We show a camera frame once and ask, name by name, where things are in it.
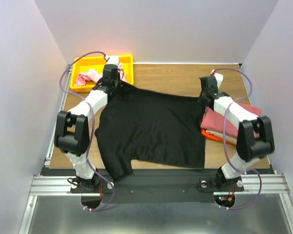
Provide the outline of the black t shirt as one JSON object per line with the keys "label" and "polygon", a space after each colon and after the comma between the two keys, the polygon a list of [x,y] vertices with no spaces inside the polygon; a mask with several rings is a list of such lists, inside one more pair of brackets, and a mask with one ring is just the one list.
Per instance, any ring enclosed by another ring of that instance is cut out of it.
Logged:
{"label": "black t shirt", "polygon": [[196,97],[144,90],[122,83],[103,109],[95,131],[105,169],[114,180],[132,174],[132,160],[203,168],[205,106]]}

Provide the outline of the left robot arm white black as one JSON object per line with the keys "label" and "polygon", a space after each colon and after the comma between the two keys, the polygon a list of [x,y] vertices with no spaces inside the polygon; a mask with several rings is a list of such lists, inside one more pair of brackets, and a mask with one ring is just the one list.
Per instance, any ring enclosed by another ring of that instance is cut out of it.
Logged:
{"label": "left robot arm white black", "polygon": [[94,115],[111,99],[120,81],[119,68],[107,64],[103,68],[103,77],[98,80],[87,97],[69,111],[60,111],[57,115],[54,145],[63,152],[73,165],[75,178],[69,178],[73,193],[93,193],[100,186],[97,169],[89,159],[94,129],[89,122]]}

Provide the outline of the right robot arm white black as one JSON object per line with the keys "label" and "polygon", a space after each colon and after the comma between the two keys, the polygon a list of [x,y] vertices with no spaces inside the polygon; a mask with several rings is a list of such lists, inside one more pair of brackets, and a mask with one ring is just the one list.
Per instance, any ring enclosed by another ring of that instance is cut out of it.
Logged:
{"label": "right robot arm white black", "polygon": [[236,153],[217,170],[215,179],[200,180],[204,192],[226,190],[254,163],[275,150],[271,120],[247,111],[227,93],[219,92],[222,78],[221,74],[201,77],[201,93],[198,100],[221,114],[225,121],[229,121],[238,130]]}

